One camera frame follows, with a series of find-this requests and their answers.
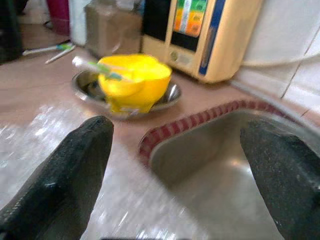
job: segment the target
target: white container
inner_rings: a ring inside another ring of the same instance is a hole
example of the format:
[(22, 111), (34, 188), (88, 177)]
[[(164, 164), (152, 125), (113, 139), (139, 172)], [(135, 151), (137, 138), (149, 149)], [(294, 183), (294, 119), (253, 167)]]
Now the white container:
[(80, 46), (86, 44), (85, 6), (90, 2), (91, 0), (69, 0), (70, 39)]

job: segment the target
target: stainless steel sink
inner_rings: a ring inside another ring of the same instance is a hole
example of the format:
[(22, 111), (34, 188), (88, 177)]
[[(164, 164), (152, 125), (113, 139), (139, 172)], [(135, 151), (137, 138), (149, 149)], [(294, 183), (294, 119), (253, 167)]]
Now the stainless steel sink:
[(152, 170), (213, 239), (283, 239), (240, 144), (240, 130), (252, 120), (267, 121), (312, 145), (306, 128), (243, 109), (169, 138), (151, 153)]

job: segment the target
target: stainless steel plate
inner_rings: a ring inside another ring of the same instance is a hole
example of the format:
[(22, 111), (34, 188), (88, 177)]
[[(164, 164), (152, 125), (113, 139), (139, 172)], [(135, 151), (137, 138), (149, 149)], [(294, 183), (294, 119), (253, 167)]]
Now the stainless steel plate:
[[(110, 104), (105, 101), (105, 94), (97, 82), (98, 75), (90, 71), (82, 71), (72, 79), (72, 88), (74, 94), (82, 101), (93, 104), (96, 107), (103, 108), (106, 113), (117, 119), (128, 119), (132, 117), (141, 117), (148, 113), (140, 112), (111, 112)], [(157, 101), (150, 112), (160, 111), (175, 105), (181, 97), (180, 87), (173, 81), (170, 81), (163, 97)]]

